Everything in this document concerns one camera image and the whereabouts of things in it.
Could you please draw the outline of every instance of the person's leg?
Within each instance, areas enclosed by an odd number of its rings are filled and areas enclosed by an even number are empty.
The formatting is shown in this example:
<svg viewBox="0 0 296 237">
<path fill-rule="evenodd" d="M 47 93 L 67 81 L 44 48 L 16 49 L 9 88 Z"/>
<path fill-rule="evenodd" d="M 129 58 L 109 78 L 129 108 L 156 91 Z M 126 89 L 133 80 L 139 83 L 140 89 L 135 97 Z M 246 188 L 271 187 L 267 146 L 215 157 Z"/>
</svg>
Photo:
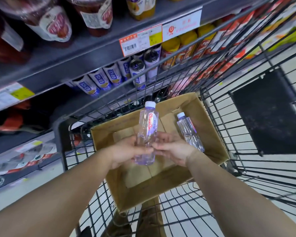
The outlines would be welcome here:
<svg viewBox="0 0 296 237">
<path fill-rule="evenodd" d="M 102 233 L 101 237 L 131 237 L 132 227 L 130 226 L 126 213 L 115 211 L 114 216 Z"/>
<path fill-rule="evenodd" d="M 136 237 L 166 237 L 159 197 L 143 203 L 138 219 Z"/>
</svg>

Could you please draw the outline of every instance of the barcode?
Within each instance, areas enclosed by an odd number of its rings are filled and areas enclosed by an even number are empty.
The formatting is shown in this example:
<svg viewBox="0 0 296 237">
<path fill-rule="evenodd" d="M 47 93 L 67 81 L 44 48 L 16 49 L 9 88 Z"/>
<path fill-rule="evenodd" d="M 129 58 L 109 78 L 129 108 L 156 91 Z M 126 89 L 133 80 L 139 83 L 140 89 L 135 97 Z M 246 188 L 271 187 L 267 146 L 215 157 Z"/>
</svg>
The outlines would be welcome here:
<svg viewBox="0 0 296 237">
<path fill-rule="evenodd" d="M 135 49 L 135 48 L 136 48 L 136 43 L 135 43 L 135 44 L 132 44 L 132 45 L 130 45 L 130 46 L 126 46 L 126 47 L 124 47 L 124 50 L 125 50 L 125 51 L 130 51 L 130 50 Z"/>
</svg>

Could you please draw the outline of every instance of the white bottle cap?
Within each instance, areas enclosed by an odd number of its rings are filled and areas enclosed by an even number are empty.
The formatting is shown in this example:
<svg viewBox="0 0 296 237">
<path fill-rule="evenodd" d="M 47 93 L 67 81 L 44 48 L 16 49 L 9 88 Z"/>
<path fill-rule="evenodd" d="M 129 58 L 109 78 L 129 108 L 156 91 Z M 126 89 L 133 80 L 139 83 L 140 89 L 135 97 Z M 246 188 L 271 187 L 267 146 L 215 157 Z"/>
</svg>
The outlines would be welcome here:
<svg viewBox="0 0 296 237">
<path fill-rule="evenodd" d="M 181 112 L 181 113 L 177 114 L 178 119 L 180 119 L 183 116 L 185 116 L 184 112 Z"/>
<path fill-rule="evenodd" d="M 156 108 L 156 103 L 153 102 L 153 101 L 146 101 L 146 103 L 145 103 L 145 107 Z"/>
</svg>

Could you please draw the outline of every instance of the tiled floor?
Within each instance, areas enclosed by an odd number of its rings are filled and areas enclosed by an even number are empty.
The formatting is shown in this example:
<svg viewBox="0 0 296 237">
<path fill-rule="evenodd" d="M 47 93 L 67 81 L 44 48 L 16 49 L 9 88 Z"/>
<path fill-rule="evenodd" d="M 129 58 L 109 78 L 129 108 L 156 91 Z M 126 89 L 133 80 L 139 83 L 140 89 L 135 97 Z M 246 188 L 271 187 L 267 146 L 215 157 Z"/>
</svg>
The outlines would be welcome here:
<svg viewBox="0 0 296 237">
<path fill-rule="evenodd" d="M 291 49 L 290 51 L 287 51 L 286 53 L 273 59 L 272 63 L 276 64 L 295 52 L 296 48 Z M 240 83 L 261 73 L 269 67 L 269 64 L 264 64 L 253 72 L 248 73 L 238 81 L 235 81 L 237 78 L 237 75 L 235 75 L 232 79 L 224 81 L 222 84 L 212 88 L 210 90 L 210 94 L 212 94 L 212 98 L 214 99 L 225 93 L 226 91 L 238 86 Z M 282 68 L 284 72 L 287 73 L 290 81 L 292 83 L 295 83 L 293 84 L 293 86 L 296 89 L 296 57 L 284 63 L 282 65 Z M 219 114 L 224 115 L 222 117 L 222 120 L 224 122 L 232 122 L 226 124 L 225 127 L 221 125 L 218 128 L 222 130 L 221 135 L 224 137 L 224 141 L 231 152 L 235 152 L 236 147 L 237 150 L 241 150 L 242 153 L 251 153 L 252 150 L 256 149 L 256 146 L 252 142 L 251 136 L 249 134 L 246 134 L 248 133 L 246 127 L 243 126 L 233 128 L 230 129 L 228 133 L 226 130 L 223 130 L 226 127 L 235 127 L 243 124 L 242 120 L 233 121 L 235 119 L 238 119 L 240 115 L 236 111 L 236 107 L 233 104 L 232 100 L 227 97 L 228 96 L 224 96 L 221 99 L 216 100 L 216 107 L 217 109 L 222 108 L 221 110 L 219 110 Z M 215 118 L 218 125 L 221 124 L 222 120 L 219 118 L 215 107 L 210 103 L 210 99 L 207 99 L 207 103 L 210 107 L 210 110 L 213 112 L 213 118 Z M 88 147 L 87 152 L 91 154 L 93 152 L 93 147 Z M 78 155 L 79 161 L 82 161 L 85 158 L 85 154 Z M 243 160 L 243 162 L 241 163 L 238 159 L 236 160 L 236 163 L 242 168 L 243 166 L 247 167 L 246 172 L 248 175 L 259 175 L 260 178 L 270 178 L 270 175 L 251 172 L 251 170 L 254 169 L 249 167 L 254 167 L 259 169 L 283 169 L 283 171 L 268 170 L 268 173 L 296 177 L 296 172 L 284 171 L 296 170 L 296 163 L 267 162 L 268 160 L 296 161 L 296 155 L 265 155 L 264 157 L 259 157 L 257 155 L 241 155 L 240 158 Z M 75 156 L 72 156 L 67 158 L 67 161 L 68 165 L 75 164 L 76 158 Z M 59 162 L 53 167 L 41 172 L 39 175 L 35 175 L 27 181 L 21 182 L 12 188 L 8 188 L 6 191 L 0 191 L 0 210 L 61 173 L 62 166 Z M 249 184 L 261 194 L 296 202 L 296 187 L 287 186 L 280 183 L 272 183 L 265 179 L 259 179 L 256 177 L 250 179 L 248 176 L 245 176 L 241 177 L 241 179 L 245 180 L 247 184 Z M 279 176 L 271 176 L 271 179 L 287 182 L 287 179 Z M 289 181 L 292 184 L 296 184 L 296 179 L 290 179 Z M 202 197 L 202 193 L 198 189 L 196 183 L 188 183 L 172 189 L 171 191 L 160 195 L 159 199 L 161 203 L 162 217 L 165 224 L 165 231 L 167 233 L 167 236 L 223 236 L 217 225 L 216 220 L 211 215 L 211 211 L 206 200 L 204 199 L 204 197 Z M 283 203 L 278 200 L 273 200 L 273 202 L 296 222 L 295 205 Z M 136 220 L 138 219 L 140 209 L 141 206 L 137 206 L 129 212 L 128 219 L 131 223 L 133 231 L 136 230 Z M 97 193 L 91 199 L 89 209 L 86 209 L 80 219 L 81 229 L 84 229 L 87 226 L 91 226 L 93 234 L 95 232 L 97 236 L 99 236 L 111 220 L 112 210 L 114 210 L 114 202 L 106 183 L 103 183 Z"/>
</svg>

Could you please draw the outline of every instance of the metal wire basket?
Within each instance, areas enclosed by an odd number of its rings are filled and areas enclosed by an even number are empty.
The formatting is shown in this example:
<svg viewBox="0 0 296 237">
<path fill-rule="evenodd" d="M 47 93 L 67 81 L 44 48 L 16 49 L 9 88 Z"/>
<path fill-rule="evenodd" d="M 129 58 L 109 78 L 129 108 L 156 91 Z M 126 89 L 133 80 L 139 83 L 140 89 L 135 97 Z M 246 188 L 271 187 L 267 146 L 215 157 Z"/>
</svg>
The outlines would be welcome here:
<svg viewBox="0 0 296 237">
<path fill-rule="evenodd" d="M 159 71 L 156 80 L 146 83 L 143 90 L 132 85 L 136 76 L 57 120 L 54 131 L 64 171 L 95 152 L 91 127 L 141 109 L 146 100 L 158 102 L 197 92 L 230 155 L 230 160 L 221 167 L 272 200 L 296 222 L 296 40 L 275 48 L 296 36 L 296 27 L 265 45 L 296 20 L 296 0 L 287 0 L 274 8 L 279 1 L 264 0 L 250 7 L 147 68 L 138 76 L 156 67 Z M 246 19 L 249 21 L 243 27 L 221 36 L 216 43 L 209 42 L 201 53 L 161 70 L 165 61 L 174 62 L 182 51 L 221 28 L 229 29 L 235 21 Z M 207 47 L 216 45 L 224 48 L 206 55 Z M 247 59 L 252 51 L 255 56 Z M 77 133 L 83 136 L 82 147 L 73 147 Z M 150 215 L 156 216 L 160 236 L 223 236 L 195 182 L 178 186 L 152 201 Z M 138 223 L 146 206 L 136 206 L 122 214 L 115 209 L 104 180 L 81 217 L 76 234 L 144 236 Z M 115 231 L 107 233 L 108 227 Z"/>
</svg>

